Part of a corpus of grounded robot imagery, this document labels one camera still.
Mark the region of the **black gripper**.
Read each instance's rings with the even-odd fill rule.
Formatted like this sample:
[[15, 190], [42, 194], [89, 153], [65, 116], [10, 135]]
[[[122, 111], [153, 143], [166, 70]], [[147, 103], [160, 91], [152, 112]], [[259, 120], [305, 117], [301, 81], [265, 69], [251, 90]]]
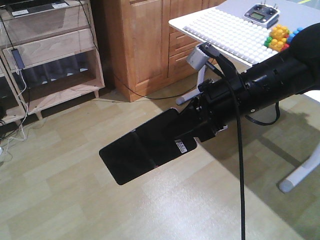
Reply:
[[171, 140], [194, 137], [205, 142], [214, 138], [236, 117], [236, 92], [242, 91], [243, 86], [239, 75], [205, 80], [199, 85], [202, 93], [167, 124], [163, 134]]

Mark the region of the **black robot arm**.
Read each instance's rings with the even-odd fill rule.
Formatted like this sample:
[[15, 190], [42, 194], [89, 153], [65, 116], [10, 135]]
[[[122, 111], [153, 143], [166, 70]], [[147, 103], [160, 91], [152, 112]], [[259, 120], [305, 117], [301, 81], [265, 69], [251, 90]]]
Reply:
[[205, 42], [189, 55], [189, 64], [203, 66], [209, 58], [221, 68], [221, 79], [205, 81], [185, 109], [163, 130], [170, 140], [213, 138], [228, 122], [259, 111], [292, 95], [320, 88], [320, 26], [300, 31], [290, 46], [254, 64], [243, 73], [215, 47]]

